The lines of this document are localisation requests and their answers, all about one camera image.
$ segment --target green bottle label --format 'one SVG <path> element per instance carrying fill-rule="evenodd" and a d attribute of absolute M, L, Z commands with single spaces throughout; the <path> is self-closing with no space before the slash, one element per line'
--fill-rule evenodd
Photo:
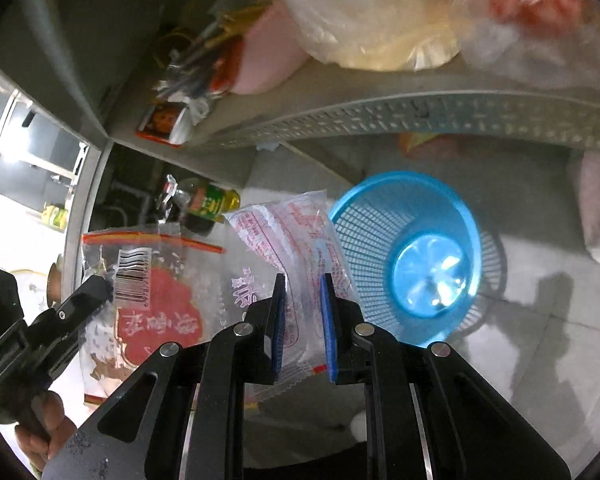
<path fill-rule="evenodd" d="M 189 212 L 192 215 L 214 220 L 221 213 L 222 202 L 224 202 L 224 191 L 219 187 L 207 184 L 199 187 L 196 191 L 189 206 Z"/>

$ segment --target barcode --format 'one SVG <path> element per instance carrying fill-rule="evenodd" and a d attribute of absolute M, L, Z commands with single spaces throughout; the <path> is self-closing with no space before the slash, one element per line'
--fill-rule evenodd
<path fill-rule="evenodd" d="M 113 301 L 119 308 L 149 309 L 151 248 L 138 247 L 118 253 L 113 276 Z"/>

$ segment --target clear plastic bag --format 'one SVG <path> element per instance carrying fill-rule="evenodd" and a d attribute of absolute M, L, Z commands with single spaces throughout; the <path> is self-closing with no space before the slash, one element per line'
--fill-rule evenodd
<path fill-rule="evenodd" d="M 454 0 L 469 65 L 537 88 L 600 91 L 598 0 Z"/>
<path fill-rule="evenodd" d="M 333 275 L 341 298 L 360 302 L 342 247 L 327 215 L 326 193 L 252 205 L 224 215 L 227 229 L 222 277 L 224 324 L 243 319 L 253 301 L 270 297 L 277 272 L 286 275 L 282 371 L 273 386 L 255 386 L 264 400 L 324 368 L 320 277 Z"/>
<path fill-rule="evenodd" d="M 365 70 L 435 68 L 458 53 L 448 0 L 284 0 L 301 44 L 322 62 Z"/>
<path fill-rule="evenodd" d="M 181 237 L 180 225 L 110 229 L 82 238 L 84 275 L 114 298 L 84 330 L 85 400 L 100 402 L 160 345 L 202 343 L 219 330 L 222 249 Z"/>

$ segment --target blue plastic basket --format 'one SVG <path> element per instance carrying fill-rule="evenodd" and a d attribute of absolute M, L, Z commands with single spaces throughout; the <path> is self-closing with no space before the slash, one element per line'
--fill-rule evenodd
<path fill-rule="evenodd" d="M 480 285 L 480 235 L 451 188 L 409 171 L 380 174 L 342 197 L 331 220 L 366 320 L 419 346 L 460 325 Z"/>

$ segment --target metal screw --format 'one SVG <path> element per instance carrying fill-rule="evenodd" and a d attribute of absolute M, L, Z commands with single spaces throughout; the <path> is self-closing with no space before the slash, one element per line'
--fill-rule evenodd
<path fill-rule="evenodd" d="M 376 331 L 373 325 L 369 325 L 369 323 L 359 323 L 356 325 L 356 334 L 361 335 L 362 337 L 369 337 Z"/>
<path fill-rule="evenodd" d="M 431 352 L 436 357 L 449 357 L 451 355 L 451 346 L 446 343 L 433 343 Z"/>
<path fill-rule="evenodd" d="M 173 357 L 180 351 L 180 347 L 178 343 L 174 343 L 173 341 L 163 344 L 160 347 L 160 355 L 162 357 Z"/>
<path fill-rule="evenodd" d="M 238 323 L 234 326 L 234 334 L 237 336 L 249 335 L 253 332 L 253 325 L 251 323 Z"/>

